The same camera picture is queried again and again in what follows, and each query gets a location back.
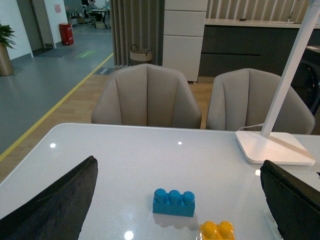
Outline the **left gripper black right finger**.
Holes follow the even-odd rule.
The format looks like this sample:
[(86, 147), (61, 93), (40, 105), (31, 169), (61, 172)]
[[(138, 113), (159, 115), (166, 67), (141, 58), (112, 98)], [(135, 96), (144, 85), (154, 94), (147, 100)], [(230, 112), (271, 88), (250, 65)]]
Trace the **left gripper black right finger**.
[(320, 192), (270, 160), (260, 171), (266, 202), (282, 238), (318, 240)]

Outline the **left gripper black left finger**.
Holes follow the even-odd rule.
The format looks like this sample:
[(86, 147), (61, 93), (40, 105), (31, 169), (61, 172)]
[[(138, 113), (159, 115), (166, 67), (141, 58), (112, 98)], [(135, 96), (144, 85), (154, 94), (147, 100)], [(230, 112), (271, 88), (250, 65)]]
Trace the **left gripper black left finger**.
[(89, 156), (0, 220), (2, 240), (76, 240), (91, 206), (98, 161)]

